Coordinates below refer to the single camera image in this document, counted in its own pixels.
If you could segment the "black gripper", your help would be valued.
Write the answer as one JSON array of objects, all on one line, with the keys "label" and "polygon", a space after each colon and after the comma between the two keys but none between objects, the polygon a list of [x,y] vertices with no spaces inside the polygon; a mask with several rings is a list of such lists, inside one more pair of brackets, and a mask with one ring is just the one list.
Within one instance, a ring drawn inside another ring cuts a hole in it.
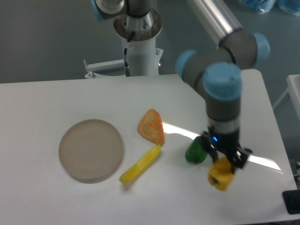
[{"label": "black gripper", "polygon": [[243,148],[239,144],[240,129],[222,134],[208,128],[201,135],[202,146],[205,152],[209,154],[212,162],[218,160],[218,152],[223,153],[232,165],[232,174],[237,169],[242,169],[248,158],[253,153],[251,149]]}]

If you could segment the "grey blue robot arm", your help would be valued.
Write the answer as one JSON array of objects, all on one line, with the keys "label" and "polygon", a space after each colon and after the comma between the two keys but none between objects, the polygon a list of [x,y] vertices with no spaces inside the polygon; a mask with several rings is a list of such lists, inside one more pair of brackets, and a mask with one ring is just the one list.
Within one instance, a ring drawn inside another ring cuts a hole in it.
[{"label": "grey blue robot arm", "polygon": [[[217,44],[215,52],[201,56],[184,51],[175,70],[181,79],[205,101],[208,129],[200,139],[203,150],[213,162],[218,153],[229,161],[230,172],[243,168],[251,150],[241,147],[240,103],[241,71],[267,60],[270,47],[260,33],[246,32],[222,0],[190,0],[189,6]],[[122,39],[126,76],[157,75],[158,49],[147,47],[162,29],[159,13],[148,0],[93,0],[99,20],[113,19],[113,26]]]}]

